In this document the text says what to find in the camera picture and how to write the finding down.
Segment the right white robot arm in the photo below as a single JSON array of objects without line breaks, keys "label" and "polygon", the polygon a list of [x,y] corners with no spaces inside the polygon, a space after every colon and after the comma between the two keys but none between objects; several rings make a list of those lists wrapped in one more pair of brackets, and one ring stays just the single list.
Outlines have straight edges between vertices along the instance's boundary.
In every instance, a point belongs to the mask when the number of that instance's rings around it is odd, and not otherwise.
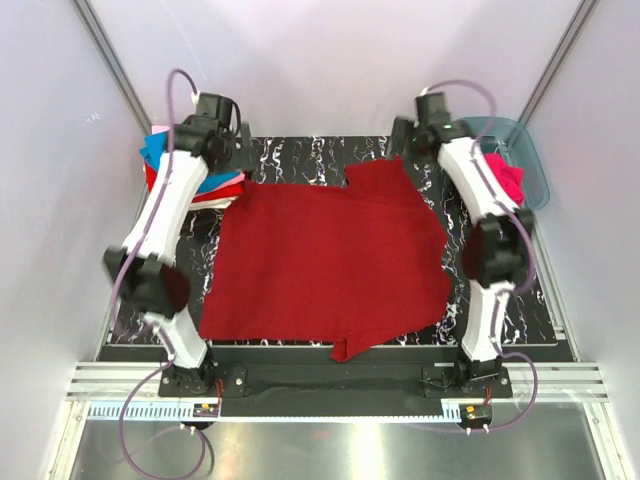
[{"label": "right white robot arm", "polygon": [[535,279],[534,218],[501,186],[468,124],[451,117],[444,93],[425,90],[415,106],[415,119],[395,119],[388,153],[438,165],[468,211],[472,229],[462,266],[470,285],[469,317],[451,381],[472,397],[499,377],[509,299]]}]

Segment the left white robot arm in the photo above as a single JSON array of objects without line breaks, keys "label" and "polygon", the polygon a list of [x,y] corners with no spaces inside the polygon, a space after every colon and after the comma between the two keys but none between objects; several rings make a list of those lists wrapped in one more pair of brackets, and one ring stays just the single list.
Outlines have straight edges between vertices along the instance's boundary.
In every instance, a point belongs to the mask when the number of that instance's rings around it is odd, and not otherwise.
[{"label": "left white robot arm", "polygon": [[176,265],[177,243],[188,212],[225,209],[242,194],[254,154],[234,100],[210,93],[192,100],[194,114],[145,138],[149,196],[123,244],[106,249],[103,264],[115,296],[161,338],[166,381],[203,396],[215,386],[214,360],[188,309],[190,281]]}]

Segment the dark red t shirt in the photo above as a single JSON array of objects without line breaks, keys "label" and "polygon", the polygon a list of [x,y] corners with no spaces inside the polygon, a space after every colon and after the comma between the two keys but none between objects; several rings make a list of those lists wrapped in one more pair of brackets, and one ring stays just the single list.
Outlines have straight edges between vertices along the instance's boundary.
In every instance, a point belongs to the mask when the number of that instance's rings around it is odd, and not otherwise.
[{"label": "dark red t shirt", "polygon": [[343,363],[443,318],[446,234],[402,160],[345,173],[343,187],[245,185],[222,218],[202,338],[328,342]]}]

